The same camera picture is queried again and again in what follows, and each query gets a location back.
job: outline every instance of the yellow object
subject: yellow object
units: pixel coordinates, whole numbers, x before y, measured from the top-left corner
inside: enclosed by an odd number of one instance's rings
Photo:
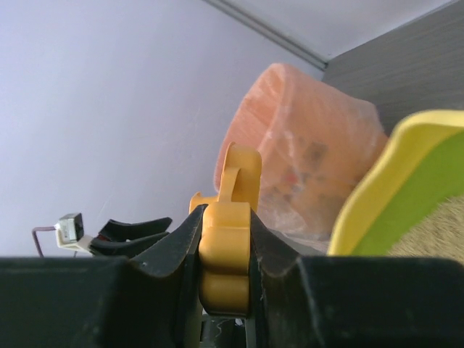
[[[329,255],[383,255],[451,196],[464,194],[464,112],[414,114],[348,198]]]
[[[196,193],[190,212],[208,204],[203,214],[199,256],[202,263],[200,299],[209,313],[246,315],[249,307],[248,267],[251,247],[250,208],[260,193],[261,156],[231,143],[225,156],[219,194]]]

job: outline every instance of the white wall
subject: white wall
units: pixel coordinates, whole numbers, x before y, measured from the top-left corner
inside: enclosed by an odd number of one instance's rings
[[[82,212],[185,217],[212,194],[220,143],[272,62],[321,72],[203,1],[0,4],[0,255],[35,255],[30,230]],[[41,235],[44,253],[59,252]]]
[[[450,0],[219,0],[270,23],[327,60]]]

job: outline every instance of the orange toy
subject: orange toy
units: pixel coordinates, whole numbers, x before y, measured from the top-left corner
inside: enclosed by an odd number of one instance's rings
[[[327,240],[341,206],[386,140],[374,105],[295,67],[273,64],[228,129],[215,188],[229,143],[251,146],[262,156],[258,215],[266,226],[294,239]]]

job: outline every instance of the green surface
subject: green surface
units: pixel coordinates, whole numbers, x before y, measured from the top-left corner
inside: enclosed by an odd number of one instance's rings
[[[377,217],[353,255],[385,255],[446,198],[464,194],[464,132],[433,149]]]

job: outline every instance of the plastic bag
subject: plastic bag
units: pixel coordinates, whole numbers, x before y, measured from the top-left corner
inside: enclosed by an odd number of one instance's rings
[[[262,156],[258,216],[267,227],[325,251],[335,219],[387,137],[374,105],[314,80],[290,65],[271,65],[237,111],[227,145],[253,146]]]

